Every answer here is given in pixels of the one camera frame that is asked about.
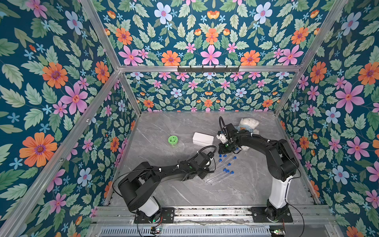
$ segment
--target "floral wallpaper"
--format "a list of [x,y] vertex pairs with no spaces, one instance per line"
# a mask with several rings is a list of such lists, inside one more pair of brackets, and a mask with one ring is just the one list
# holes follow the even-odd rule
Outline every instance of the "floral wallpaper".
[[333,2],[109,0],[95,7],[124,65],[253,66],[299,64]]
[[353,1],[281,113],[323,204],[348,237],[379,234],[377,0]]
[[[113,69],[78,1],[2,1],[0,28],[3,224]],[[134,117],[117,82],[18,236],[85,236]]]

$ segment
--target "white plastic container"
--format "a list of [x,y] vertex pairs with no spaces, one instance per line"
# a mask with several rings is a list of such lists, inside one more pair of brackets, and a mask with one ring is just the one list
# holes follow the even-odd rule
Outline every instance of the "white plastic container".
[[200,146],[210,146],[213,144],[214,136],[195,132],[192,138],[193,144]]

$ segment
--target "metal vent grille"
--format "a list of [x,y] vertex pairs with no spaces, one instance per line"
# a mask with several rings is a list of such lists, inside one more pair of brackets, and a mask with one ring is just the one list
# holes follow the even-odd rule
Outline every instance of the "metal vent grille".
[[[139,227],[143,236],[150,234],[150,226]],[[161,236],[271,236],[268,226],[164,226]],[[135,226],[108,226],[103,227],[101,237],[139,236]]]

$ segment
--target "orange flower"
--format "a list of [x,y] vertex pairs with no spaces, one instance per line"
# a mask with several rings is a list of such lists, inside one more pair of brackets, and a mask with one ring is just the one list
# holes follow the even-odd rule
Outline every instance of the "orange flower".
[[241,58],[242,66],[255,66],[257,62],[259,62],[260,58],[258,58],[260,54],[255,52],[255,50],[251,50],[250,53],[246,52]]
[[230,29],[225,28],[222,32],[225,36],[230,35]]
[[308,141],[308,138],[307,137],[304,137],[302,136],[300,138],[300,142],[299,142],[301,148],[303,148],[304,150],[309,148],[309,141]]
[[379,140],[373,141],[373,147],[378,149],[378,150],[375,150],[375,154],[379,157]]
[[280,124],[282,125],[283,129],[285,130],[285,123],[281,120]]
[[125,31],[125,29],[122,27],[121,29],[116,29],[116,37],[118,37],[118,41],[122,42],[125,45],[131,44],[133,41],[133,38],[130,36],[130,32]]
[[57,149],[57,144],[54,141],[54,137],[48,134],[45,137],[43,132],[36,132],[34,139],[27,137],[22,144],[27,148],[20,149],[20,158],[26,158],[24,163],[32,167],[37,162],[37,167],[46,165],[46,159],[50,160]]
[[365,65],[365,68],[362,68],[359,71],[360,76],[358,77],[358,81],[362,81],[363,85],[367,83],[372,85],[375,83],[375,80],[379,80],[379,62],[374,62],[373,64],[368,63]]
[[111,189],[111,187],[112,187],[112,181],[109,181],[107,186],[105,186],[104,198],[106,198],[108,196],[108,192],[109,192],[109,189]]
[[314,11],[312,11],[312,13],[310,14],[310,17],[311,17],[312,19],[315,18],[315,17],[318,15],[319,12],[320,12],[319,10],[314,10]]
[[204,102],[204,105],[206,106],[206,107],[211,107],[212,106],[212,101],[211,100],[206,100],[205,102]]
[[162,62],[165,66],[179,66],[180,58],[178,58],[177,52],[168,50],[167,53],[162,54]]
[[316,192],[316,195],[317,195],[318,197],[320,197],[320,193],[318,192],[318,186],[315,185],[315,182],[314,182],[313,180],[311,180],[310,183],[312,184],[313,189],[314,189],[315,192]]
[[95,72],[97,73],[97,79],[101,81],[103,84],[108,80],[108,67],[104,64],[103,61],[96,63]]
[[154,103],[153,103],[152,101],[150,101],[150,100],[145,100],[145,101],[143,102],[143,105],[145,105],[147,108],[152,108],[152,107],[154,107]]
[[108,16],[111,17],[112,19],[116,18],[116,13],[114,13],[113,11],[107,11],[108,13]]
[[205,34],[205,36],[206,36],[205,40],[209,44],[214,44],[215,42],[217,42],[218,33],[216,32],[215,28],[210,28],[208,32]]
[[308,36],[308,28],[301,27],[299,30],[296,30],[291,37],[293,44],[300,44]]
[[114,137],[111,142],[111,151],[116,152],[119,145],[120,145],[120,142],[119,142],[118,137]]
[[274,103],[274,101],[272,99],[265,100],[263,102],[263,107],[270,107],[273,105],[273,103]]
[[135,121],[135,120],[132,122],[132,124],[131,124],[131,126],[130,126],[130,130],[133,131],[133,129],[134,129],[134,125],[136,125],[136,121]]
[[78,219],[76,219],[75,221],[75,225],[80,225],[82,219],[83,219],[83,216],[78,217]]
[[220,16],[219,11],[209,11],[207,12],[207,16],[209,19],[217,19]]
[[324,62],[318,62],[316,65],[313,66],[312,71],[310,73],[311,81],[313,83],[319,83],[325,78],[326,73],[326,64]]
[[56,89],[66,85],[66,82],[69,80],[66,76],[66,69],[62,68],[62,65],[59,63],[55,64],[51,62],[49,63],[49,67],[44,67],[42,71],[44,72],[42,76],[47,81],[47,84],[51,87],[55,86]]
[[362,232],[358,232],[358,229],[355,228],[354,226],[352,227],[348,226],[348,230],[346,230],[346,234],[349,237],[363,237]]
[[195,30],[195,35],[197,36],[201,35],[201,30],[200,29]]

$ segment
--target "test tube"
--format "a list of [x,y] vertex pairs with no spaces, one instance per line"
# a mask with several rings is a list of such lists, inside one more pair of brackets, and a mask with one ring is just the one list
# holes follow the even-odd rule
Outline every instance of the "test tube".
[[211,185],[214,185],[214,184],[220,182],[221,180],[225,179],[226,177],[228,177],[228,176],[230,176],[230,175],[232,175],[232,174],[234,174],[234,171],[231,171],[231,172],[229,172],[229,173],[227,173],[227,174],[221,176],[221,177],[218,178],[217,180],[213,181],[213,182],[211,183]]

